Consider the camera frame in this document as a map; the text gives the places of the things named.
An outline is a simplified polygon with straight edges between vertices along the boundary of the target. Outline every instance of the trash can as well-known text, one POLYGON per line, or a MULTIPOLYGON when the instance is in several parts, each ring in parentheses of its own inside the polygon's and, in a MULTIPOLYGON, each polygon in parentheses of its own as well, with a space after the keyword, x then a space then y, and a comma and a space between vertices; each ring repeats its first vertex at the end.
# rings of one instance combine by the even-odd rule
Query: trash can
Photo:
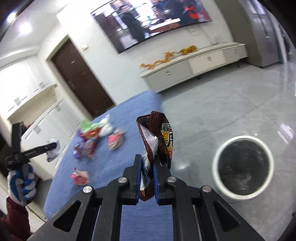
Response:
POLYGON ((253 136, 223 143, 214 156, 212 175, 222 196, 232 201, 258 196, 270 184, 274 159, 268 146, 253 136))

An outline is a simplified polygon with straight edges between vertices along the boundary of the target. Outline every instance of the gray tile floor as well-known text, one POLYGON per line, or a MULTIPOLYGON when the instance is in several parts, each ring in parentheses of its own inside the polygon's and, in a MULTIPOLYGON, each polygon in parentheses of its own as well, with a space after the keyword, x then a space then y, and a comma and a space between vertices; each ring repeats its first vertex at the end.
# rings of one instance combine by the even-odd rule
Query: gray tile floor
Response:
POLYGON ((188 185, 216 189, 212 160, 231 137, 255 135, 269 146, 275 160, 269 187, 258 197, 231 206, 272 241, 280 237, 296 209, 295 81, 293 62, 264 69, 245 63, 237 68, 234 63, 161 93, 174 131, 172 174, 188 185))

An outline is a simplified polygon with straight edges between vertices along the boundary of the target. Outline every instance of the brown door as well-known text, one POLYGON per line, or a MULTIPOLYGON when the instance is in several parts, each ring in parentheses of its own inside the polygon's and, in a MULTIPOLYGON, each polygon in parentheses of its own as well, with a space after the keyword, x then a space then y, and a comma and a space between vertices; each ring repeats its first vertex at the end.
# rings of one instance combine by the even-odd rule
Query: brown door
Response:
POLYGON ((92 116, 99 116, 114 105, 70 40, 59 49, 52 61, 92 116))

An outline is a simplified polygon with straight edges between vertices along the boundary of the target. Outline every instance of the ceiling light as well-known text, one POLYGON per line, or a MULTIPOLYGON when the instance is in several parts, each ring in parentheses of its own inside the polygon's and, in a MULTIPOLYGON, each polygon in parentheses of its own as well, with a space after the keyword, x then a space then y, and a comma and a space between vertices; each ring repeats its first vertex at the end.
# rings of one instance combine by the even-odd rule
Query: ceiling light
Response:
POLYGON ((21 26, 20 26, 20 32, 21 34, 28 34, 32 31, 32 27, 29 23, 23 23, 21 26))
POLYGON ((12 12, 11 14, 8 15, 8 17, 7 17, 7 21, 8 21, 9 23, 11 23, 11 22, 15 19, 15 17, 16 17, 15 12, 12 12))

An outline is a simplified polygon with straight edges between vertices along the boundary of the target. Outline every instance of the television screen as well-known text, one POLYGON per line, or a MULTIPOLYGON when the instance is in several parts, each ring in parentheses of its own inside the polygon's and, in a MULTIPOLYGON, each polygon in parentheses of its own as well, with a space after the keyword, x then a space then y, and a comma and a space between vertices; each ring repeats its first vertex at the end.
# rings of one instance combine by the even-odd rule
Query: television screen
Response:
POLYGON ((91 14, 119 53, 157 34, 211 21, 200 0, 114 0, 91 14))

